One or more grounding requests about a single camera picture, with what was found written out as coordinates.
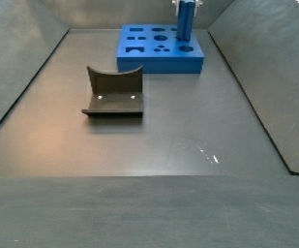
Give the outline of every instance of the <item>black plastic part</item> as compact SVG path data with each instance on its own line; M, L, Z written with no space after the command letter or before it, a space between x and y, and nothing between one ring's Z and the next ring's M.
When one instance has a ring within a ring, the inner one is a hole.
M92 86L92 100L87 115L143 114L143 67L116 74L107 74L87 67Z

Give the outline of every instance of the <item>round hole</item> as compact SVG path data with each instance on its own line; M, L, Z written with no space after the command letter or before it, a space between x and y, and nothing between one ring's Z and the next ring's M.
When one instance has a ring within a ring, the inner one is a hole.
M180 47L179 47L179 50L180 50L180 51L184 51L184 52L189 52L189 51L193 50L193 48L192 48L192 46L180 46Z
M156 41L165 41L165 40L167 40L167 36L164 36L164 35L156 35L156 36L154 37L154 39L155 39Z
M164 31L164 28L155 27L155 28L152 28L151 30L155 31L155 32L163 32L163 31Z

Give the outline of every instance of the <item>blue block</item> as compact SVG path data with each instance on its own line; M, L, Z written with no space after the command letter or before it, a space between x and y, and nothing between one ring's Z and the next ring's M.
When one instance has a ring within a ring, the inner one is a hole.
M176 31L176 25L123 25L118 72L143 66L146 74L200 74L204 55L195 34L179 41Z
M188 41L191 39L193 13L195 0L181 0L179 4L176 32L176 38L180 41Z

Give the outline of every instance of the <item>blue foam block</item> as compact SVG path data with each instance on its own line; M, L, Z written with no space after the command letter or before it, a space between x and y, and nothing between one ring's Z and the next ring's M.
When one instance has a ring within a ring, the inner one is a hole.
M123 25L116 52L119 73L144 67L146 74L200 74L204 55L195 34L176 39L176 25Z

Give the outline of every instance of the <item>gray wall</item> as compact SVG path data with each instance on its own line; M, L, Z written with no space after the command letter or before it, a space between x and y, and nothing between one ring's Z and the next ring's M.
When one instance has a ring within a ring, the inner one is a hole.
M66 31L40 2L0 0L0 119Z
M299 172L299 4L235 0L209 33L285 163Z
M71 28L120 28L127 23L176 23L171 0L40 0ZM207 28L233 0L203 0L195 28Z

